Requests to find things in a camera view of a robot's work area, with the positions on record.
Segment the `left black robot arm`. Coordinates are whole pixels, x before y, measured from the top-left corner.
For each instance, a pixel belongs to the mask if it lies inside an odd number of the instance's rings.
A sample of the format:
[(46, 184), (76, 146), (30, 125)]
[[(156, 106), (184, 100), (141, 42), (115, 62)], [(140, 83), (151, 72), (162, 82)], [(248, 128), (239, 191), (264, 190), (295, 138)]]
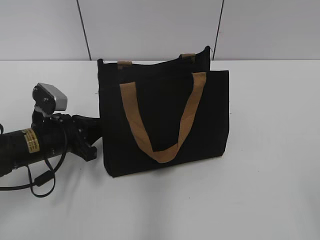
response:
[(64, 152), (92, 161), (98, 155), (94, 143), (102, 135), (100, 118), (61, 113), (35, 117), (30, 128), (0, 136), (0, 175)]

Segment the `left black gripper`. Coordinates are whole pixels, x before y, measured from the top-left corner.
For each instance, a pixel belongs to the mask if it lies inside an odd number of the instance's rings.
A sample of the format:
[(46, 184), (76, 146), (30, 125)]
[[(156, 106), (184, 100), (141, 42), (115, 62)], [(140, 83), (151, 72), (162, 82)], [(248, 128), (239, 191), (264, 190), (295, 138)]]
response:
[(51, 120), (66, 134), (67, 151), (86, 162), (97, 158), (97, 148), (86, 141), (86, 137), (101, 137), (103, 134), (100, 118), (56, 113)]

